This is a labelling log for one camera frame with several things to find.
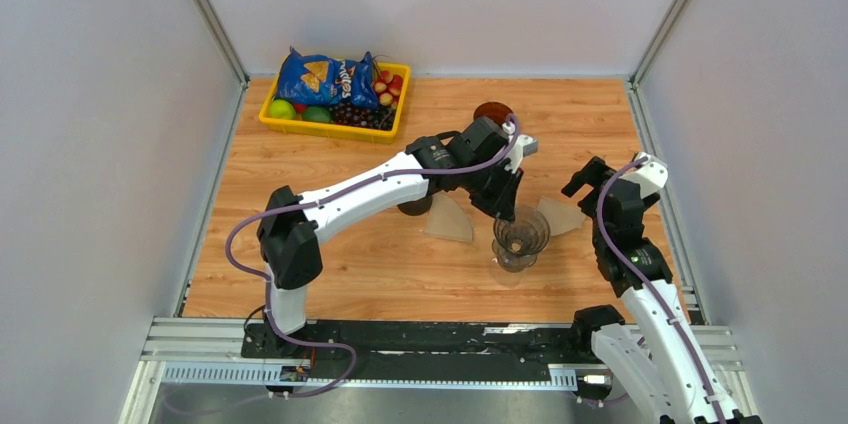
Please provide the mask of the paper coffee filter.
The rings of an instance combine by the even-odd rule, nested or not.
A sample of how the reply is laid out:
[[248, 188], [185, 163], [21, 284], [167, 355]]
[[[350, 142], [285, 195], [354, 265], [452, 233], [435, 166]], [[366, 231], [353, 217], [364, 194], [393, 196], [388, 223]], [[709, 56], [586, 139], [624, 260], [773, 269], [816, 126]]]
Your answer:
[[548, 197], [541, 197], [536, 209], [548, 222], [552, 237], [580, 229], [586, 219], [578, 208]]

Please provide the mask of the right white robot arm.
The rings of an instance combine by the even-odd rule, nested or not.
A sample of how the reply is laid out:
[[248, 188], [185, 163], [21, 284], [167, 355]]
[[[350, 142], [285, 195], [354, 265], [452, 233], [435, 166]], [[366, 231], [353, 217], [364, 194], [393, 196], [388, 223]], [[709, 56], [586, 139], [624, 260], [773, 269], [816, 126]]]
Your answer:
[[721, 384], [684, 311], [670, 265], [645, 236], [644, 215], [668, 182], [666, 165], [640, 152], [619, 170], [592, 157], [561, 192], [592, 221], [600, 273], [635, 318], [635, 339], [612, 305], [575, 313], [571, 347], [603, 362], [650, 423], [758, 423]]

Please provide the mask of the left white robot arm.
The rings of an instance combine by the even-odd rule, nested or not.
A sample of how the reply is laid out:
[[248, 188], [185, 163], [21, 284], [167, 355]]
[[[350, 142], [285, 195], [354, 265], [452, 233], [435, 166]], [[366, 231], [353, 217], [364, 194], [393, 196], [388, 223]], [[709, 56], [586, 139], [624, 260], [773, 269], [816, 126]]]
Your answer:
[[456, 189], [466, 191], [483, 214], [512, 221], [521, 163], [537, 150], [537, 139], [521, 133], [514, 116], [502, 125], [480, 117], [463, 131], [420, 137], [336, 185], [301, 194], [288, 186], [274, 191], [257, 229], [268, 283], [266, 315], [273, 323], [269, 347], [283, 358], [304, 349], [307, 288], [323, 270], [323, 244], [386, 209]]

